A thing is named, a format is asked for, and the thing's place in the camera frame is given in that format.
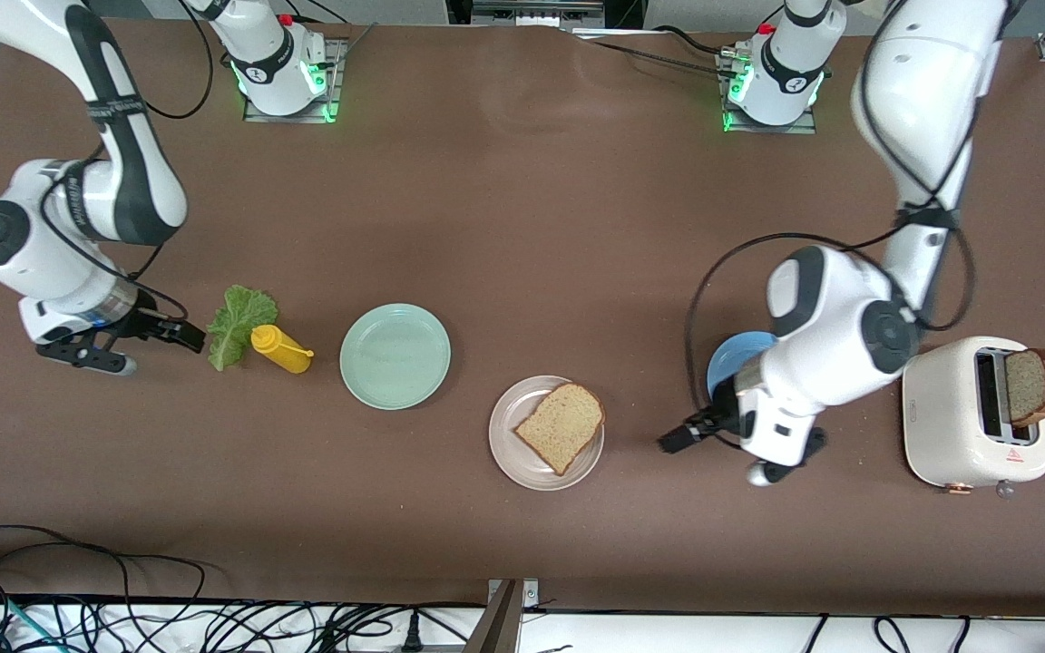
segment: light green plate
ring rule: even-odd
[[[410,409],[443,384],[449,335],[432,312],[391,303],[362,314],[341,343],[341,379],[362,403]]]

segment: yellow mustard bottle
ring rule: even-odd
[[[252,348],[295,375],[306,371],[312,363],[311,351],[299,346],[273,324],[261,324],[252,330]]]

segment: brown tabletop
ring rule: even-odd
[[[114,28],[145,98],[194,102],[190,24]],[[672,37],[623,42],[704,63]],[[863,48],[837,49],[809,137],[722,133],[712,79],[547,28],[377,26],[332,125],[246,124],[216,69],[199,115],[154,120],[189,216],[144,280],[201,326],[228,285],[269,290],[312,368],[251,354],[217,373],[140,342],[123,343],[140,362],[126,379],[63,368],[34,355],[0,285],[0,523],[210,561],[208,596],[484,601],[485,579],[538,576],[565,608],[1045,613],[1045,476],[1011,502],[939,495],[905,466],[897,388],[829,410],[829,448],[770,489],[716,443],[655,447],[691,413],[684,308],[715,257],[771,231],[860,240],[890,223],[892,183],[847,108]],[[0,191],[21,162],[94,144],[67,79],[0,52]],[[1003,48],[974,151],[978,297],[930,342],[1045,347],[1045,64],[1028,42]],[[767,274],[797,247],[720,273],[702,351],[768,326]],[[945,310],[959,288],[947,273]],[[397,413],[356,401],[336,365],[387,302],[438,314],[454,348],[439,392]],[[567,491],[518,487],[490,456],[494,401],[531,375],[606,405],[602,459]],[[120,591],[84,557],[39,562],[8,589]],[[190,590],[148,575],[134,591]]]

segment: toast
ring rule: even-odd
[[[595,439],[602,422],[599,397],[581,384],[563,383],[544,396],[514,433],[543,463],[551,464],[556,476],[562,476]]]
[[[1045,419],[1045,350],[1029,348],[1007,355],[1007,406],[1017,429]]]

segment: white robotic arm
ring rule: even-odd
[[[752,120],[791,124],[813,103],[825,64],[845,31],[841,0],[787,0],[773,32],[749,41],[751,65],[728,99]]]
[[[203,331],[158,313],[95,244],[158,247],[187,212],[111,30],[78,0],[3,0],[0,41],[71,79],[111,156],[26,162],[0,196],[0,282],[24,295],[26,333],[42,355],[116,375],[134,371],[134,362],[108,351],[115,339],[156,337],[199,352]],[[102,348],[94,346],[98,332],[111,339]]]
[[[325,38],[301,24],[278,21],[266,0],[187,0],[211,21],[232,57],[240,91],[261,112],[295,114],[325,92]]]
[[[880,267],[816,244],[768,278],[780,342],[718,384],[713,405],[660,438],[681,450],[726,429],[784,479],[825,444],[827,406],[895,381],[918,352],[970,166],[970,130],[998,59],[1007,0],[897,0],[854,87],[854,115],[898,183],[899,226]]]

